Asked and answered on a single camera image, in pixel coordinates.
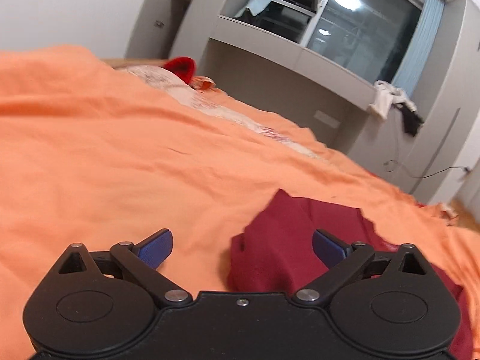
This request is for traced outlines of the window with white frame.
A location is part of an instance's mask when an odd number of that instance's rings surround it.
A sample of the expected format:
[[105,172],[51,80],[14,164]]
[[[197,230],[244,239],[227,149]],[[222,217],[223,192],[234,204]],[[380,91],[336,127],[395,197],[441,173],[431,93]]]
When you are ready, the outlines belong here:
[[275,33],[373,84],[392,84],[423,2],[414,0],[272,0],[237,20]]

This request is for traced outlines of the right light blue curtain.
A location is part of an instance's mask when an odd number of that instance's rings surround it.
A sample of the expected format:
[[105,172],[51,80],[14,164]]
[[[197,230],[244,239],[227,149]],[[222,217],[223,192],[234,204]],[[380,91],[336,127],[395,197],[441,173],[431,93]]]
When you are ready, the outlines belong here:
[[445,0],[424,0],[419,20],[406,53],[392,80],[409,98],[413,95],[434,45],[442,21]]

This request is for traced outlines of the white wall socket plate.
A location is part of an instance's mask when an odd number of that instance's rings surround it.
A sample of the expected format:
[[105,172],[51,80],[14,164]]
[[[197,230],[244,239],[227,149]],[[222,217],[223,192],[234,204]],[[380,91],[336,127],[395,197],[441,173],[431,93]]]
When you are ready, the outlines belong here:
[[314,116],[316,120],[320,121],[324,125],[329,126],[330,128],[337,129],[340,125],[341,122],[334,117],[327,115],[326,113],[322,111],[316,111]]

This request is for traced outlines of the grey window ledge desk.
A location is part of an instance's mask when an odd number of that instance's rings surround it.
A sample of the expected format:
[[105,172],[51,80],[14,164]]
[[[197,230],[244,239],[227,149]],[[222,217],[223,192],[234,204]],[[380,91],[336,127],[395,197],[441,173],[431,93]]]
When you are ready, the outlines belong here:
[[[231,97],[310,128],[319,141],[343,153],[353,150],[374,97],[370,83],[337,63],[226,16],[216,22],[201,71]],[[316,111],[340,126],[316,120]]]

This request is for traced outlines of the bright red cloth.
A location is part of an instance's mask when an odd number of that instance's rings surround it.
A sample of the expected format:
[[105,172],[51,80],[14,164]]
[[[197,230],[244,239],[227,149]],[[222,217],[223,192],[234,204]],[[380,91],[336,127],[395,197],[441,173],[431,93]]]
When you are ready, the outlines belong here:
[[163,64],[163,69],[173,73],[186,84],[190,84],[196,72],[196,62],[190,57],[176,57]]

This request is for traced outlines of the white garment on ledge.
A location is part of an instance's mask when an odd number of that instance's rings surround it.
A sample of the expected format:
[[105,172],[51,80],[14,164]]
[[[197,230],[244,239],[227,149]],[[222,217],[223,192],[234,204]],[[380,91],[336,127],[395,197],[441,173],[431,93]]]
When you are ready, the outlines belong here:
[[385,122],[390,109],[394,105],[406,105],[409,111],[417,112],[414,102],[410,100],[408,94],[402,89],[384,81],[377,80],[373,83],[375,94],[373,101],[368,105],[367,111],[376,116],[380,121]]

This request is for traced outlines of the orange bed sheet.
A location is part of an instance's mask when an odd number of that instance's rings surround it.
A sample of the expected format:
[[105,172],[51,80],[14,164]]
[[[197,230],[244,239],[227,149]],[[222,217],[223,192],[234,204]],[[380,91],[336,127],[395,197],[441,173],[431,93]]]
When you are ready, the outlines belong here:
[[447,224],[344,154],[310,158],[177,102],[87,49],[1,53],[1,357],[27,359],[24,305],[61,253],[169,228],[163,273],[230,290],[229,248],[278,190],[359,208],[464,289],[479,334],[479,234]]

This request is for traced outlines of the dark red knit sweater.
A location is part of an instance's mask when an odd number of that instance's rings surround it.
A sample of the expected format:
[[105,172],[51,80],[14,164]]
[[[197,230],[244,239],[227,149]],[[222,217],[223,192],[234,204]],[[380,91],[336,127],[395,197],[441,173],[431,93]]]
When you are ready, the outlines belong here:
[[[328,268],[315,255],[312,236],[325,230],[347,244],[365,242],[374,250],[395,252],[358,208],[278,191],[267,207],[232,240],[229,279],[245,292],[284,291],[293,294]],[[386,355],[413,356],[433,351],[446,335],[443,313],[431,290],[406,293],[401,284],[426,285],[433,275],[445,283],[458,303],[461,321],[450,351],[471,359],[473,333],[465,292],[439,268],[423,271],[415,253],[402,253],[385,284],[356,279],[330,300],[332,318],[350,341]]]

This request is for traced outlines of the patterned pink pillow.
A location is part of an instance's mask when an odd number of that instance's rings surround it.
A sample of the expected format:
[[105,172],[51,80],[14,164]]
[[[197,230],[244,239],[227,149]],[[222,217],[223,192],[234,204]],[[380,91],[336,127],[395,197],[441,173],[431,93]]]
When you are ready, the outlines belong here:
[[309,128],[299,127],[277,113],[262,111],[229,96],[208,77],[193,76],[187,83],[172,68],[146,63],[120,64],[115,69],[128,72],[152,88],[166,92],[186,107],[245,127],[301,155],[323,158],[326,153],[326,146]]

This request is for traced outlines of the black garment on ledge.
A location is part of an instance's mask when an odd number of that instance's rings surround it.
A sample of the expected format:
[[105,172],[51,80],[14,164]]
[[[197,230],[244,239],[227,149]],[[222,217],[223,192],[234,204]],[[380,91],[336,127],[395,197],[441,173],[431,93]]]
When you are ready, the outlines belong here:
[[416,111],[411,111],[405,102],[395,104],[394,108],[402,115],[403,132],[415,137],[425,123],[424,119]]

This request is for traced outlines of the grey wardrobe cabinet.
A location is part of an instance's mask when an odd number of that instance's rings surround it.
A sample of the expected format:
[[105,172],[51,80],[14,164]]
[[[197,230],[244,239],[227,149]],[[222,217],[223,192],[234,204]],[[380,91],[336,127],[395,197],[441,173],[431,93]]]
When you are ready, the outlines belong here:
[[144,0],[133,27],[125,57],[165,59],[191,0]]

